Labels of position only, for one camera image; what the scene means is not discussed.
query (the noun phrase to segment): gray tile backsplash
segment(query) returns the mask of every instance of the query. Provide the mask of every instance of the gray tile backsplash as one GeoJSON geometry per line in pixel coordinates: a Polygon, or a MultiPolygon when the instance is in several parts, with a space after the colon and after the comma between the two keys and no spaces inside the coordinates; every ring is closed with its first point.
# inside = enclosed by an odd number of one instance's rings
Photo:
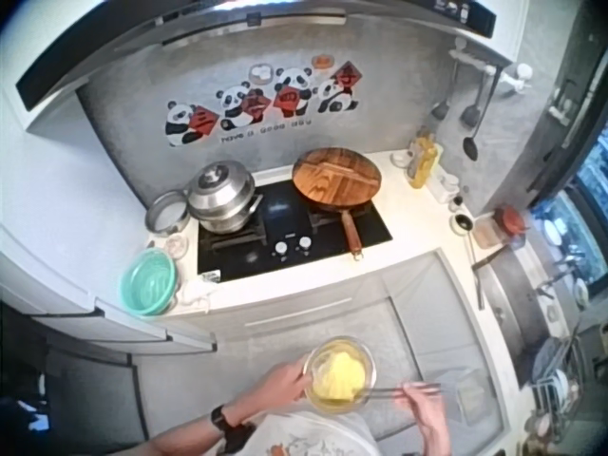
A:
{"type": "MultiPolygon", "coordinates": [[[[533,23],[533,27],[526,25],[520,61],[535,70],[532,88],[525,95],[509,97],[505,87],[499,86],[478,136],[477,162],[462,151],[469,131],[458,118],[475,98],[479,75],[467,67],[461,71],[452,108],[435,127],[438,142],[446,149],[442,165],[469,188],[465,199],[473,213],[483,212],[524,151],[565,49],[573,18],[564,11],[576,11],[572,5],[578,2],[559,0],[563,9],[552,8],[556,3],[552,0],[530,2],[527,25],[533,23]],[[553,10],[558,10],[555,17],[550,16],[553,10]]],[[[428,123],[433,104],[443,98],[452,66],[447,51],[452,47],[449,35],[391,19],[351,17],[345,26],[265,28],[170,50],[145,49],[94,75],[79,95],[108,154],[149,204],[160,193],[184,186],[205,164],[217,160],[239,160],[258,171],[292,164],[299,154],[321,146],[341,145],[360,152],[404,148],[418,127],[428,123]],[[313,68],[312,58],[319,54],[332,55],[334,66],[313,68]],[[318,93],[300,116],[286,119],[273,106],[275,85],[286,77],[287,68],[298,68],[299,74],[311,68],[309,86],[319,87],[346,62],[362,77],[352,94],[338,95],[336,100],[346,104],[355,100],[355,109],[320,113],[322,95],[318,93]],[[269,99],[263,121],[224,129],[222,102],[228,94],[238,93],[234,87],[248,81],[250,68],[256,64],[286,70],[270,84],[249,87],[261,89],[269,99]],[[222,99],[219,91],[224,92],[222,99]],[[218,114],[211,134],[199,139],[195,133],[190,137],[193,142],[172,146],[165,135],[172,101],[218,114]]],[[[182,136],[177,133],[172,142],[179,143],[182,136]]]]}

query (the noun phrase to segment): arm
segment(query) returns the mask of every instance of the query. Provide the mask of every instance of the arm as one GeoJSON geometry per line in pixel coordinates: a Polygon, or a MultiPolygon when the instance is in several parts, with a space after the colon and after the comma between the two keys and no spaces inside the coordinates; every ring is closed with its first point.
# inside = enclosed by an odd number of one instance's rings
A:
{"type": "Polygon", "coordinates": [[[427,388],[424,383],[404,385],[402,390],[395,402],[401,409],[411,410],[416,418],[425,443],[425,456],[451,455],[446,406],[439,391],[427,388]]]}
{"type": "MultiPolygon", "coordinates": [[[[312,381],[309,375],[302,375],[304,359],[277,366],[252,389],[222,408],[228,424],[236,427],[254,415],[276,409],[298,399],[302,391],[312,381]]],[[[167,430],[149,442],[123,451],[121,456],[188,456],[201,455],[223,437],[211,423],[209,417],[202,417],[167,430]]]]}

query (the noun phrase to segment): wooden wok handle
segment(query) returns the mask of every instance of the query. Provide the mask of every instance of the wooden wok handle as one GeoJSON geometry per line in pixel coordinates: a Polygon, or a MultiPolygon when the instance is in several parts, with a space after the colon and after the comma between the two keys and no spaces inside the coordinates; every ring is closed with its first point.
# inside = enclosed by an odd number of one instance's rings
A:
{"type": "Polygon", "coordinates": [[[361,238],[357,232],[357,227],[354,225],[354,220],[349,211],[341,211],[342,225],[344,225],[344,232],[346,233],[346,239],[349,242],[349,248],[351,249],[352,256],[355,261],[363,259],[363,246],[361,245],[361,238]]]}

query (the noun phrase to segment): yellow bottle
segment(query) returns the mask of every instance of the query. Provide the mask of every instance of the yellow bottle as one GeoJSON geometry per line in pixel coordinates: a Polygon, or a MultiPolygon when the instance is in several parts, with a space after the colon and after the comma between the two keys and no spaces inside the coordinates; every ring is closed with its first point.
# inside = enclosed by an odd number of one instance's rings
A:
{"type": "Polygon", "coordinates": [[[437,147],[429,136],[419,136],[414,143],[417,145],[420,157],[416,160],[416,170],[413,179],[409,180],[409,185],[413,188],[422,188],[430,176],[430,170],[437,160],[437,147]]]}

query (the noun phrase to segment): cabinet handle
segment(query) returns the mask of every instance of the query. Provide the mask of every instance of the cabinet handle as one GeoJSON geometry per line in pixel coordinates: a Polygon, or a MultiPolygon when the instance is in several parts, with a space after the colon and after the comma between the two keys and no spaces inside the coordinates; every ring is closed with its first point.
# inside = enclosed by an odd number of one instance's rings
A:
{"type": "Polygon", "coordinates": [[[347,302],[351,302],[352,298],[347,297],[345,299],[340,299],[339,301],[330,302],[329,304],[324,304],[322,306],[313,307],[312,309],[306,309],[304,311],[286,313],[281,316],[273,316],[272,318],[266,318],[264,320],[251,321],[249,323],[245,323],[245,328],[252,328],[254,326],[264,325],[266,323],[273,323],[275,321],[286,320],[288,318],[293,318],[295,316],[301,316],[306,314],[312,314],[313,312],[322,311],[324,309],[329,309],[331,307],[339,306],[340,304],[345,304],[347,302]]]}

